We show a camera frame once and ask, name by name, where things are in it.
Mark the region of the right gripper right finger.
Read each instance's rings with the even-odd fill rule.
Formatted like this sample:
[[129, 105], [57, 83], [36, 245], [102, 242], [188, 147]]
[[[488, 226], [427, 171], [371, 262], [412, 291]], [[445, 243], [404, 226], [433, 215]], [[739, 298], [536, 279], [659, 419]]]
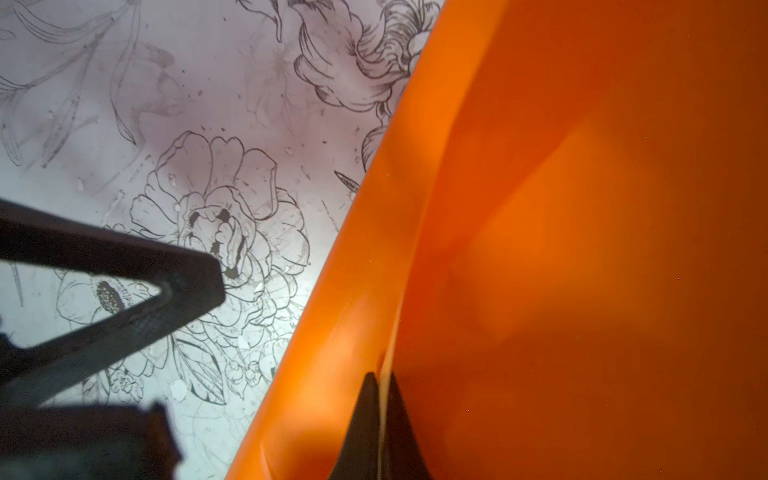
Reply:
[[412, 429], [396, 376], [387, 397], [381, 474], [384, 480], [431, 480]]

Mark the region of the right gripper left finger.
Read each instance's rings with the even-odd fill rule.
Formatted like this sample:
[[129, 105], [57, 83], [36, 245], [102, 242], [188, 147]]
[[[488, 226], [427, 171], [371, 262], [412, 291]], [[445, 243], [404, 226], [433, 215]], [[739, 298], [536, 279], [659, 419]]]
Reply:
[[379, 462], [379, 386], [365, 375], [337, 461], [329, 480], [376, 480]]

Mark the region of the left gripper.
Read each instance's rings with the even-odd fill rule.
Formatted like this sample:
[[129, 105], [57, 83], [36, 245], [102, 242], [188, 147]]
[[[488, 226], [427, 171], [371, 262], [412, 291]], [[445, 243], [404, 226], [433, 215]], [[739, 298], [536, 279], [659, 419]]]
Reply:
[[210, 254], [1, 203], [1, 257], [149, 282], [159, 295], [31, 348], [1, 338], [3, 479], [172, 479], [182, 460], [166, 410], [36, 407], [220, 306]]

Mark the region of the orange wrapping paper sheet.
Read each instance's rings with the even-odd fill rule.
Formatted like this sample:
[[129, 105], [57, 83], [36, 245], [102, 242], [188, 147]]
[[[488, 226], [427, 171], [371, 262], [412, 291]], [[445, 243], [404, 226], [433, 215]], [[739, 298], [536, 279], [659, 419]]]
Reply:
[[767, 475], [767, 5], [444, 4], [231, 479]]

